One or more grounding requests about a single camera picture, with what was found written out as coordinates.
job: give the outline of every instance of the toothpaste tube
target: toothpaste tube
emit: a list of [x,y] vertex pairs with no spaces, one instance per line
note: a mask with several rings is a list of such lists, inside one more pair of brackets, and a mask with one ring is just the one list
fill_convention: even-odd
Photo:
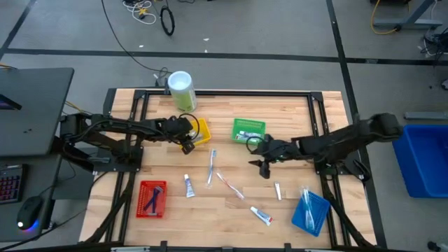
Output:
[[271,225],[272,217],[268,216],[266,213],[263,213],[262,211],[256,209],[255,207],[251,206],[251,211],[259,217],[260,220],[262,220],[268,227]]
[[261,134],[259,134],[259,133],[250,133],[250,132],[240,131],[239,134],[243,135],[245,137],[261,137]]
[[183,175],[185,178],[185,186],[187,187],[187,197],[194,197],[195,192],[193,191],[193,186],[191,185],[190,178],[188,178],[188,174]]
[[[244,135],[242,135],[242,134],[237,134],[237,136],[236,136],[235,138],[236,138],[237,140],[247,141],[247,139],[249,138],[249,136],[244,136]],[[255,142],[258,142],[259,139],[251,138],[251,139],[249,139],[249,141],[255,143]]]

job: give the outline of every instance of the wooden tabletop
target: wooden tabletop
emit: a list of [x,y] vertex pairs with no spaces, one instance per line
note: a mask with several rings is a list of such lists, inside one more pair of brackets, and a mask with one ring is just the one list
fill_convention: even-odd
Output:
[[[129,118],[133,89],[119,89],[115,94],[111,115]],[[340,92],[323,92],[330,131],[348,125]],[[136,175],[132,204],[127,225],[126,245],[158,246],[233,246],[283,248],[330,248],[328,226],[325,222],[319,237],[313,237],[291,223],[300,198],[300,187],[322,195],[320,178],[313,164],[290,161],[271,165],[271,178],[264,179],[258,168],[248,164],[259,157],[250,155],[244,144],[230,139],[234,118],[248,118],[266,122],[266,133],[275,139],[312,135],[307,100],[301,97],[232,97],[201,96],[193,113],[205,118],[211,130],[211,140],[189,155],[184,155],[174,143],[145,141],[141,171]],[[178,116],[170,96],[151,95],[146,115],[150,118]],[[319,111],[316,109],[318,122]],[[122,134],[108,134],[122,139]],[[205,188],[210,150],[215,148],[215,168],[242,191],[246,199],[239,199],[216,175],[212,188]],[[183,175],[188,174],[196,196],[186,198]],[[80,240],[87,239],[109,212],[116,174],[101,178],[92,189]],[[137,219],[136,204],[140,181],[167,181],[167,205],[163,219]],[[339,176],[347,215],[364,237],[373,244],[375,235],[362,183],[353,176]],[[274,181],[281,187],[283,199],[277,200]],[[268,227],[250,210],[257,207],[273,217]],[[115,225],[118,237],[120,222]],[[339,244],[342,244],[340,224],[335,218]]]

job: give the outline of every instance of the black floor stripe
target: black floor stripe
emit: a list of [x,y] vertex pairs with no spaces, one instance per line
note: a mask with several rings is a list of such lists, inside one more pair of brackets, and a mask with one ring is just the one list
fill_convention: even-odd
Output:
[[[129,57],[123,51],[102,50],[40,50],[40,49],[7,49],[7,53],[25,55],[77,55],[77,56],[116,56]],[[293,60],[308,62],[339,62],[337,57],[321,57],[306,55],[271,55],[248,53],[203,53],[203,52],[129,52],[134,57],[168,57],[199,59],[237,59],[237,60]]]
[[27,4],[27,7],[23,10],[23,13],[19,17],[19,20],[15,23],[13,29],[11,30],[11,32],[8,35],[8,38],[6,38],[5,43],[3,43],[2,47],[0,48],[0,60],[3,57],[3,55],[6,53],[6,51],[8,50],[9,45],[13,41],[15,35],[19,31],[20,27],[22,26],[23,22],[25,21],[25,18],[27,18],[29,12],[31,11],[31,9],[33,8],[35,3],[36,3],[36,0],[30,0],[29,3]]
[[[326,2],[327,2],[328,14],[330,16],[330,21],[331,21],[331,27],[333,30],[333,36],[335,37],[337,54],[339,55],[339,63],[341,65],[341,71],[342,71],[342,77],[344,80],[345,90],[347,93],[347,98],[349,100],[349,108],[350,108],[350,112],[351,112],[351,117],[354,118],[358,114],[358,107],[356,105],[356,99],[355,99],[355,94],[354,94],[354,90],[353,90],[353,85],[351,84],[349,68],[347,66],[347,62],[350,62],[350,61],[348,59],[346,59],[346,57],[345,57],[344,47],[342,46],[342,40],[341,40],[341,36],[340,36],[339,27],[337,26],[337,19],[336,19],[335,9],[333,6],[333,1],[326,0]],[[354,60],[351,63],[378,64],[379,62],[380,62],[379,59],[377,61],[372,61],[370,59],[370,60],[359,61],[359,62]],[[383,59],[381,62],[383,62],[383,64],[388,64],[388,63],[396,62],[396,61],[393,61],[391,59],[388,59],[388,60]],[[359,155],[360,155],[360,161],[362,161],[365,164],[369,164],[367,148],[361,148],[359,150]],[[372,225],[373,225],[375,237],[377,239],[377,244],[379,246],[381,246],[382,248],[387,248],[386,236],[384,235],[384,227],[383,227],[381,215],[379,212],[379,205],[378,205],[378,200],[377,200],[377,195],[376,195],[373,178],[371,178],[370,181],[368,181],[368,183],[365,184],[365,190],[367,193],[367,202],[368,202],[368,206],[369,206],[369,210],[370,210],[370,216],[372,219]]]
[[[112,56],[129,57],[123,51],[110,50],[46,50],[46,49],[6,49],[5,54],[22,55],[63,55],[63,56]],[[339,57],[322,57],[308,55],[271,55],[249,53],[203,53],[203,52],[130,52],[135,57],[164,57],[191,59],[227,59],[227,60],[290,60],[305,62],[339,63]],[[395,64],[412,66],[433,66],[433,60],[428,59],[372,59],[345,57],[346,63],[354,64]],[[438,66],[448,66],[448,61],[439,61]]]

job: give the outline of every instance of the blue basket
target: blue basket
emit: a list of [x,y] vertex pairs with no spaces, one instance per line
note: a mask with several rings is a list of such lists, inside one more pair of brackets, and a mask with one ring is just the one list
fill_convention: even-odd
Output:
[[393,142],[411,197],[448,197],[448,126],[406,125]]
[[318,237],[321,233],[323,222],[327,217],[330,203],[328,200],[315,195],[312,192],[309,192],[309,201],[311,202],[311,214],[314,220],[314,230],[308,230],[305,225],[305,203],[303,197],[300,198],[299,204],[295,208],[294,216],[291,222],[309,234]]

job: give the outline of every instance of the computer mouse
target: computer mouse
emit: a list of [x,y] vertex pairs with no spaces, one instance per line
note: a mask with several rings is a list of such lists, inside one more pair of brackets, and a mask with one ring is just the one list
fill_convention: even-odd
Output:
[[39,216],[42,199],[39,196],[29,197],[23,202],[22,207],[17,214],[17,226],[21,230],[29,229]]

